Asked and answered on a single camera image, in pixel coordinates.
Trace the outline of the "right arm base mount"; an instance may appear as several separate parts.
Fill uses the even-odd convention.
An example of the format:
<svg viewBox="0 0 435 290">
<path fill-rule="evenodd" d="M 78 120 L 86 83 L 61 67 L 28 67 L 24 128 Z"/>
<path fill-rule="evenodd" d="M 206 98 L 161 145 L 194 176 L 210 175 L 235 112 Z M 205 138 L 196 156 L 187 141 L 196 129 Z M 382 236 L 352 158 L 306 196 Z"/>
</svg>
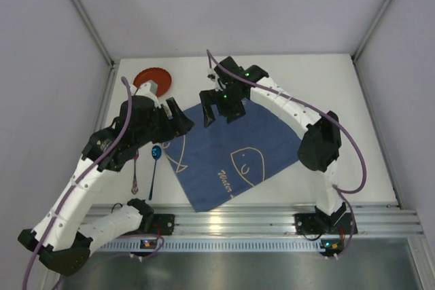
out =
<svg viewBox="0 0 435 290">
<path fill-rule="evenodd" d="M 298 213 L 294 216 L 296 233 L 304 236 L 350 235 L 355 226 L 352 215 L 343 202 L 331 215 L 315 207 L 314 213 Z"/>
</svg>

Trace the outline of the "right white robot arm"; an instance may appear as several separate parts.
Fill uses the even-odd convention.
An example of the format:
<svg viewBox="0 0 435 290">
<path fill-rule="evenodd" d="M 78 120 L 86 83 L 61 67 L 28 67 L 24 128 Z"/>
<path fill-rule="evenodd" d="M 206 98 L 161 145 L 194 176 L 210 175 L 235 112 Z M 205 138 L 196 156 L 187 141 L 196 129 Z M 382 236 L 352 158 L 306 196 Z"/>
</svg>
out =
<svg viewBox="0 0 435 290">
<path fill-rule="evenodd" d="M 263 107 L 288 125 L 301 140 L 297 156 L 314 173 L 315 214 L 325 228 L 335 226 L 344 216 L 346 205 L 333 185 L 341 147 L 338 118 L 332 111 L 320 115 L 306 105 L 296 103 L 258 65 L 247 69 L 227 57 L 209 67 L 207 77 L 214 88 L 200 92 L 204 126 L 215 121 L 213 109 L 231 123 L 246 114 L 244 99 Z"/>
</svg>

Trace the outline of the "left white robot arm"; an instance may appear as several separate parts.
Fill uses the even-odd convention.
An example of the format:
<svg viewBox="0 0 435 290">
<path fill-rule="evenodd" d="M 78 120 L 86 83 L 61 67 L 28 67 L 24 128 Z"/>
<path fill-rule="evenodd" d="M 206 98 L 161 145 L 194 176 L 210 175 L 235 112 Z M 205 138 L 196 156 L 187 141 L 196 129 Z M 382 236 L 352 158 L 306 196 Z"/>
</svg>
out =
<svg viewBox="0 0 435 290">
<path fill-rule="evenodd" d="M 94 132 L 68 184 L 47 215 L 32 229 L 24 229 L 18 242 L 32 251 L 47 269 L 61 276 L 77 273 L 103 245 L 129 232 L 146 232 L 153 208 L 133 198 L 121 209 L 94 223 L 83 222 L 101 190 L 124 165 L 149 143 L 166 143 L 186 135 L 194 126 L 174 98 L 164 107 L 153 81 L 127 86 L 128 98 L 111 125 Z"/>
</svg>

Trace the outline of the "speckled ceramic cup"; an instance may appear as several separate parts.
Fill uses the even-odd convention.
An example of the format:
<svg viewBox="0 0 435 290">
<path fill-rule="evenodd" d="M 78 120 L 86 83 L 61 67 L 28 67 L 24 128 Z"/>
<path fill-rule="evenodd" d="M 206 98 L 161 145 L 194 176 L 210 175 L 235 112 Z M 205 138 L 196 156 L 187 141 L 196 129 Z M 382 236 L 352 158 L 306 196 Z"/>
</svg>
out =
<svg viewBox="0 0 435 290">
<path fill-rule="evenodd" d="M 150 85 L 150 92 L 154 95 L 158 97 L 158 84 L 154 81 L 150 81 L 149 82 Z"/>
</svg>

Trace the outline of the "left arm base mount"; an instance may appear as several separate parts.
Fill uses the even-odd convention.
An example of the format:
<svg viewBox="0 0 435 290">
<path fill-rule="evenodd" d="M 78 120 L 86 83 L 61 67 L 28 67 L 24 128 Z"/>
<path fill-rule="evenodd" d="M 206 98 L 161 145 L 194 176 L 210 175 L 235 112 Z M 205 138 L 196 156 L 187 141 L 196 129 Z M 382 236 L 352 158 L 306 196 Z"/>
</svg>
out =
<svg viewBox="0 0 435 290">
<path fill-rule="evenodd" d="M 126 203 L 137 209 L 145 218 L 134 231 L 124 233 L 122 236 L 136 236 L 140 234 L 157 234 L 161 236 L 170 236 L 175 228 L 175 216 L 172 214 L 155 213 L 154 209 L 146 203 L 145 200 L 133 198 Z"/>
</svg>

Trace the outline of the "blue embroidered cloth placemat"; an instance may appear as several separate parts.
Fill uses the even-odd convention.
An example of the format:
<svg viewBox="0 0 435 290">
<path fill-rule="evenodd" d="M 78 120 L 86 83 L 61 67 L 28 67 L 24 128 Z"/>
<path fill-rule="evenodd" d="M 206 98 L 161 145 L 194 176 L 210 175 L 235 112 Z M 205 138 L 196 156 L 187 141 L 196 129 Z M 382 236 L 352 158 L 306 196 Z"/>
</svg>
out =
<svg viewBox="0 0 435 290">
<path fill-rule="evenodd" d="M 193 129 L 162 146 L 196 212 L 215 209 L 298 161 L 297 134 L 264 107 L 242 104 L 242 118 L 228 124 L 218 117 L 209 127 L 201 105 L 186 109 Z"/>
</svg>

